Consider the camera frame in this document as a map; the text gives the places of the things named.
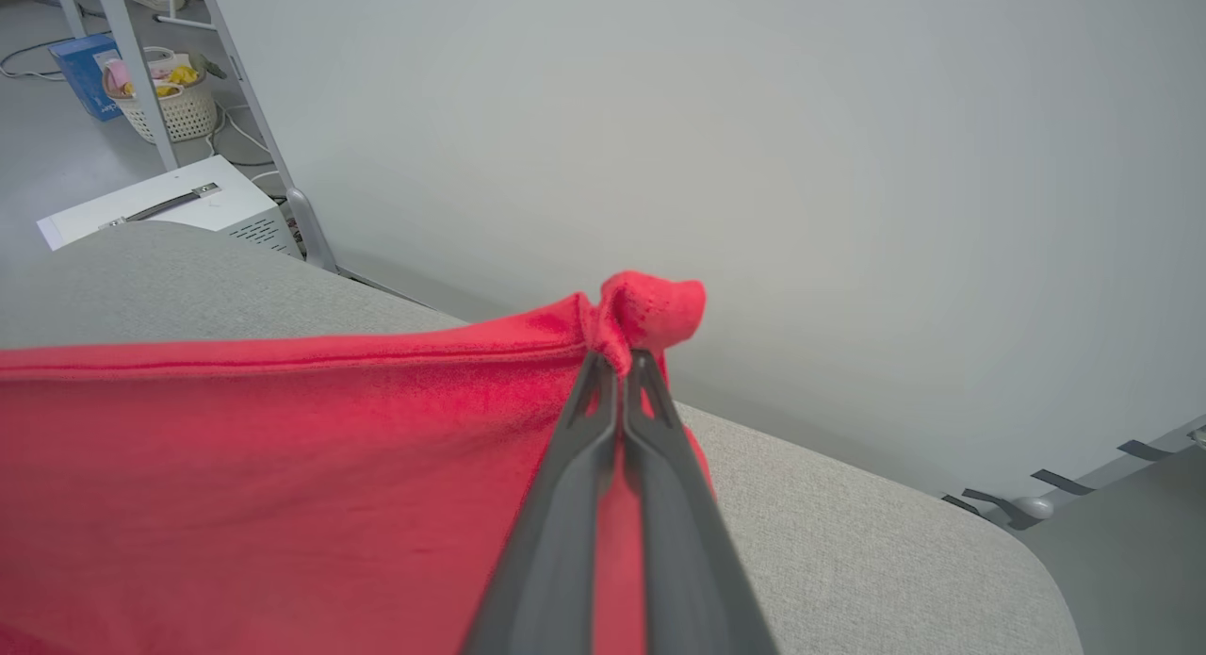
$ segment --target yellow object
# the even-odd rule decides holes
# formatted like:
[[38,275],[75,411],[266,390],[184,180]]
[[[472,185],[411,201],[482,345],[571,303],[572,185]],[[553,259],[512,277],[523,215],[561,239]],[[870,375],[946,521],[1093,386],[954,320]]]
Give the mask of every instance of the yellow object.
[[169,83],[176,84],[192,84],[197,81],[197,71],[192,70],[189,66],[176,66],[168,76]]
[[[125,97],[134,97],[134,83],[122,84],[122,93]],[[156,84],[154,93],[159,97],[171,97],[180,93],[180,88],[172,87],[172,84]]]

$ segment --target white device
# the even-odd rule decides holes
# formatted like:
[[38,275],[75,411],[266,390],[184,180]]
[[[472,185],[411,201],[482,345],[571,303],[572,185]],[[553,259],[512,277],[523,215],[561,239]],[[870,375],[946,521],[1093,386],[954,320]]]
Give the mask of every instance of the white device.
[[[165,205],[182,197],[191,200]],[[302,259],[280,205],[221,156],[51,214],[39,221],[37,227],[51,250],[58,250],[103,227],[134,222],[157,205],[162,211],[150,217],[156,222],[215,230]]]

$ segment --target cable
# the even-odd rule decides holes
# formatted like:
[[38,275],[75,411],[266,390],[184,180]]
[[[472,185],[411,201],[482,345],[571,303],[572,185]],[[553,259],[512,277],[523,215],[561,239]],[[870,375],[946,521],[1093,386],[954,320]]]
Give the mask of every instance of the cable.
[[271,150],[268,150],[268,147],[265,147],[265,145],[259,144],[259,140],[256,139],[256,136],[251,136],[246,131],[242,131],[242,128],[239,127],[239,124],[236,122],[234,122],[234,115],[232,115],[232,117],[230,117],[230,127],[234,128],[234,131],[238,131],[240,135],[246,136],[247,140],[248,140],[248,142],[258,145],[258,147],[260,150],[263,150],[264,153],[271,153]]
[[59,81],[59,83],[63,83],[63,81],[66,81],[66,78],[53,78],[53,76],[63,76],[63,71],[47,71],[47,72],[17,71],[17,72],[12,72],[12,71],[8,71],[7,68],[5,68],[4,65],[5,65],[5,63],[8,63],[10,58],[17,57],[17,54],[25,54],[27,51],[34,51],[34,49],[39,49],[39,48],[45,48],[45,46],[55,46],[55,45],[59,45],[59,42],[74,41],[74,40],[75,40],[75,37],[64,37],[63,40],[59,40],[59,41],[37,42],[37,45],[35,45],[35,46],[28,46],[28,48],[17,49],[17,51],[14,51],[14,53],[8,54],[8,57],[0,58],[0,72],[4,72],[5,78],[22,78],[22,76],[34,76],[34,78],[55,80],[55,81]]
[[259,172],[251,179],[251,183],[254,183],[258,179],[269,177],[269,175],[280,175],[280,170],[268,170],[268,172]]
[[[230,109],[226,109],[226,106],[223,106],[221,104],[217,104],[216,101],[213,104],[217,106],[217,109],[219,111],[219,117],[218,117],[218,123],[216,123],[216,125],[213,127],[213,131],[211,131],[210,134],[207,134],[206,138],[205,138],[205,144],[210,145],[210,157],[219,156],[219,153],[218,153],[218,133],[222,131],[222,129],[226,127],[227,115],[230,111],[233,111],[233,110],[251,109],[251,106],[247,106],[246,104],[241,104],[241,105],[238,105],[238,106],[230,106]],[[246,136],[247,139],[251,140],[251,136],[247,135],[246,131],[242,131],[241,128],[239,128],[238,123],[234,122],[234,117],[230,117],[230,123],[232,123],[232,125],[235,127],[235,130],[240,135]],[[263,145],[260,145],[259,142],[256,142],[256,145],[258,145],[259,148],[264,148]],[[267,162],[234,162],[234,160],[229,160],[229,158],[228,158],[228,162],[230,163],[230,165],[238,165],[238,166],[267,166],[267,165],[276,165],[276,162],[271,162],[271,160],[267,160]]]

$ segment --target gray floor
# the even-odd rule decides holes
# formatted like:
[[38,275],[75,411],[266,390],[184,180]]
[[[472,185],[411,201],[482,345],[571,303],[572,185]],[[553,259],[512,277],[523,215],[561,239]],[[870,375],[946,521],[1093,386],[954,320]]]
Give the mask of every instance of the gray floor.
[[[98,0],[80,0],[99,11]],[[157,24],[152,12],[130,2],[130,16],[142,45],[171,49],[200,51],[229,71],[222,42],[216,33],[198,28]],[[194,1],[181,12],[183,18],[209,21],[205,4]],[[87,18],[90,33],[109,29],[106,21]],[[0,57],[37,42],[70,36],[63,11],[39,2],[12,2],[0,6]],[[7,65],[10,71],[52,71],[55,65],[45,49],[22,54]],[[211,76],[213,95],[224,106],[244,104],[235,80]],[[248,111],[236,111],[239,125],[259,135]],[[137,183],[164,172],[154,145],[145,142],[127,123],[113,118],[107,123],[88,115],[66,83],[39,78],[2,78],[0,76],[0,299],[13,273],[49,248],[37,233],[39,220],[72,207],[94,197]],[[265,162],[268,153],[247,142],[238,131],[224,130],[219,136],[223,156],[239,162]],[[182,165],[209,156],[205,140],[175,145]],[[247,175],[271,170],[271,166],[242,169]]]

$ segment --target red cloth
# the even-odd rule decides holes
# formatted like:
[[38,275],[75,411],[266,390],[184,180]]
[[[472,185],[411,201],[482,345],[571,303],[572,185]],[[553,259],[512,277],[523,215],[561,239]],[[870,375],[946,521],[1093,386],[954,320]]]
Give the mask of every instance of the red cloth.
[[[455,653],[587,347],[625,373],[703,302],[627,273],[439,333],[0,351],[0,647]],[[638,513],[613,479],[596,653],[644,650]]]

